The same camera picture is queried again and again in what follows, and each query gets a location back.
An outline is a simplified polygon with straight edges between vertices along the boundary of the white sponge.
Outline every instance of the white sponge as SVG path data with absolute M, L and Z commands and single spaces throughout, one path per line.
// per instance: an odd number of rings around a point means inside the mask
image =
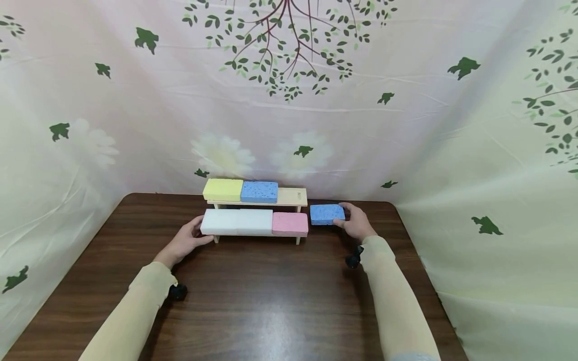
M 237 233 L 244 236 L 272 236 L 273 210 L 240 209 L 237 218 Z
M 204 235 L 236 236 L 239 225 L 238 209 L 207 209 L 201 233 Z

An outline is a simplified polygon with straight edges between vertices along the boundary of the fabric backdrop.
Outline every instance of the fabric backdrop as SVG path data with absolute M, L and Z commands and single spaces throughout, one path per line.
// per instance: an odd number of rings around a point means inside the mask
M 393 202 L 472 361 L 571 359 L 577 2 L 3 1 L 0 357 L 122 196 L 228 176 Z

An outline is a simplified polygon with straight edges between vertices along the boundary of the arm sleeve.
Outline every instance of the arm sleeve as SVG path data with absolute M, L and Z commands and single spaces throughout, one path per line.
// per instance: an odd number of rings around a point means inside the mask
M 157 311 L 177 280 L 165 265 L 143 267 L 92 338 L 80 361 L 137 361 Z
M 390 246 L 383 238 L 371 236 L 363 240 L 363 248 L 360 263 L 373 293 L 385 359 L 421 355 L 439 360 L 434 337 Z

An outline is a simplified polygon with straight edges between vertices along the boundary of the small wooden shelf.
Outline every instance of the small wooden shelf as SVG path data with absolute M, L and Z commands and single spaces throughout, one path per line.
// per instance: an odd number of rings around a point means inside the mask
M 226 202 L 220 200 L 208 200 L 207 204 L 230 206 L 279 206 L 279 207 L 307 207 L 307 189 L 305 188 L 283 188 L 280 187 L 277 193 L 277 203 L 252 203 L 252 202 Z
M 212 204 L 215 209 L 225 208 L 226 206 L 277 206 L 277 207 L 295 207 L 297 213 L 301 212 L 301 207 L 307 207 L 307 189 L 305 188 L 284 188 L 279 187 L 277 191 L 277 203 L 252 203 L 252 202 L 227 202 L 220 200 L 207 200 L 207 204 Z M 246 237 L 294 237 L 295 243 L 299 244 L 301 237 L 295 236 L 277 236 L 277 235 L 235 235 Z M 214 235 L 215 243 L 218 243 L 221 235 Z

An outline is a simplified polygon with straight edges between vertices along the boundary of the pink sponge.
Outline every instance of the pink sponge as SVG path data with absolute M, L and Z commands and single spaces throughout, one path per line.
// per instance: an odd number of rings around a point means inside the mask
M 277 236 L 307 237 L 309 221 L 305 213 L 273 213 L 273 234 Z

